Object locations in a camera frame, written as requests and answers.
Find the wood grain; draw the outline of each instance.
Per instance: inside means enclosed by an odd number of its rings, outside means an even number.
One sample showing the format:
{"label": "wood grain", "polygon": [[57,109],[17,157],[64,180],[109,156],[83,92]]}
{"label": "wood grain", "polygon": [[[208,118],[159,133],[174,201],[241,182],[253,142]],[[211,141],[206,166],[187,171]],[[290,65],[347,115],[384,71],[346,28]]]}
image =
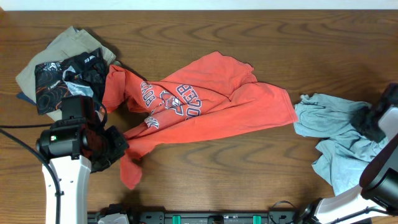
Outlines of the wood grain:
{"label": "wood grain", "polygon": [[[285,88],[293,103],[315,92],[374,103],[398,81],[397,11],[99,11],[0,14],[0,123],[51,122],[18,100],[15,76],[70,25],[86,29],[126,68],[160,80],[213,51],[254,67],[261,82]],[[120,108],[109,123],[125,131],[142,114]],[[10,130],[30,146],[42,129]],[[0,223],[44,223],[41,167],[0,136]],[[289,200],[304,206],[332,197],[312,170],[318,139],[292,125],[215,141],[169,144],[143,158],[144,177],[133,191],[119,164],[90,176],[88,209],[123,202],[137,209],[267,210]],[[396,218],[375,218],[396,223]]]}

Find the light blue cloth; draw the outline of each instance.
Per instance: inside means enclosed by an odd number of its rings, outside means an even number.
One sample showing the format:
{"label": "light blue cloth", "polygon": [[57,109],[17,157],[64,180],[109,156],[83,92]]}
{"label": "light blue cloth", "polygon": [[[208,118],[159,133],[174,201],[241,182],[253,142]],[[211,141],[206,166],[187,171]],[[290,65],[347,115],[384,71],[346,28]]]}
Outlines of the light blue cloth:
{"label": "light blue cloth", "polygon": [[359,184],[359,178],[369,162],[387,144],[379,144],[360,135],[350,124],[355,111],[366,102],[344,100],[324,94],[301,96],[295,105],[298,122],[295,132],[304,137],[324,138],[316,147],[322,156],[312,164],[314,171],[333,186],[335,195]]}

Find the wood surface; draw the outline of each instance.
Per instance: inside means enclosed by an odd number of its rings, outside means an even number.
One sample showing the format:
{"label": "wood surface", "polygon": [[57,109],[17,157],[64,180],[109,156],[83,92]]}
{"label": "wood surface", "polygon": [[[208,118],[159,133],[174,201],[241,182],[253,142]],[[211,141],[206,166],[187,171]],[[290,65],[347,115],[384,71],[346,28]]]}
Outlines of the wood surface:
{"label": "wood surface", "polygon": [[[260,82],[285,88],[292,103],[316,92],[374,103],[388,83],[398,81],[397,11],[4,12],[0,124],[52,121],[16,98],[15,76],[71,25],[86,29],[126,68],[148,80],[161,80],[217,50],[250,63]],[[126,131],[142,119],[120,108],[109,124]],[[42,130],[9,132],[34,147]],[[279,200],[302,207],[333,196],[311,167],[319,157],[318,141],[286,125],[215,141],[161,145],[141,161],[144,176],[135,190],[121,183],[118,162],[91,175],[88,210],[118,202],[171,211],[267,210]],[[0,223],[45,222],[41,165],[4,136],[0,205]]]}

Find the white background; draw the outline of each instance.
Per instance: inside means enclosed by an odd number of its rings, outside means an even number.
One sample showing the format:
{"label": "white background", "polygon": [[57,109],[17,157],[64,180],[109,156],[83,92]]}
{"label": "white background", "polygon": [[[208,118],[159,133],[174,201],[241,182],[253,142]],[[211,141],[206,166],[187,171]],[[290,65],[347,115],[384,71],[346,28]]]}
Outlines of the white background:
{"label": "white background", "polygon": [[0,0],[24,10],[398,9],[398,0]]}

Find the folded clothing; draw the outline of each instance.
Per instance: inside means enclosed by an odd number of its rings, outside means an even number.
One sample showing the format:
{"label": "folded clothing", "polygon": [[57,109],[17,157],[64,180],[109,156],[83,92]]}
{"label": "folded clothing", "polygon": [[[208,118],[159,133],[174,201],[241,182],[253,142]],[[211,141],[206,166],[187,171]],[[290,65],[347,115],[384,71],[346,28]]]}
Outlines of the folded clothing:
{"label": "folded clothing", "polygon": [[100,48],[60,62],[36,65],[38,114],[60,109],[61,99],[71,95],[90,96],[101,102],[105,91],[106,72]]}
{"label": "folded clothing", "polygon": [[219,139],[297,120],[288,93],[259,83],[249,64],[213,52],[159,82],[147,82],[111,65],[103,104],[115,110],[127,100],[130,111],[148,112],[124,133],[129,143],[121,159],[121,179],[130,189],[141,170],[131,162],[162,143]]}
{"label": "folded clothing", "polygon": [[[37,54],[16,77],[22,92],[34,102],[36,101],[35,66],[44,62],[56,62],[79,55],[83,52],[92,52],[101,48],[106,66],[116,58],[109,49],[103,47],[94,37],[85,30],[76,30],[72,26],[55,38],[47,48]],[[53,120],[62,119],[61,110],[47,113]]]}
{"label": "folded clothing", "polygon": [[353,115],[364,106],[370,107],[369,103],[324,94],[302,95],[301,99],[295,105],[295,132],[324,138],[315,146],[323,155],[312,167],[339,195],[359,184],[363,170],[384,148],[387,139],[380,143],[370,141],[351,125]]}

